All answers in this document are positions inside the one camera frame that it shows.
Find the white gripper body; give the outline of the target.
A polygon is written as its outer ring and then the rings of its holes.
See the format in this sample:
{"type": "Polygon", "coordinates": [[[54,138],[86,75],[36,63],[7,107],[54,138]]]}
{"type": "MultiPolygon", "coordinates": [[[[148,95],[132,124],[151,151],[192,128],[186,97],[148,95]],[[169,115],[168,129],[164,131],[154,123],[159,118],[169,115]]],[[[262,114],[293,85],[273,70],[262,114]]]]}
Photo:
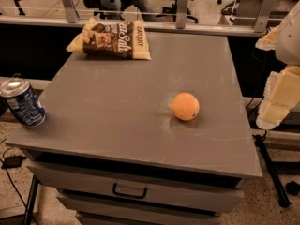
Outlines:
{"type": "Polygon", "coordinates": [[[276,58],[288,65],[300,65],[300,1],[278,27],[276,58]]]}

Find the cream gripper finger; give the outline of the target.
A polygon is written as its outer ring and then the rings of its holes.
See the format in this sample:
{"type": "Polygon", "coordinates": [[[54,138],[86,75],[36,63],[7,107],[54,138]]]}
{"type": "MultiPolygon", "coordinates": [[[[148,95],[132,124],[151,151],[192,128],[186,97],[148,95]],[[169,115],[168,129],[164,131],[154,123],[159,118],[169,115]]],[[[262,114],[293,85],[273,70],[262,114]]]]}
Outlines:
{"type": "Polygon", "coordinates": [[[277,37],[278,27],[274,27],[256,42],[255,47],[263,51],[274,51],[277,46],[277,37]]]}
{"type": "Polygon", "coordinates": [[[260,129],[278,126],[300,101],[300,67],[288,65],[267,78],[256,125],[260,129]]]}

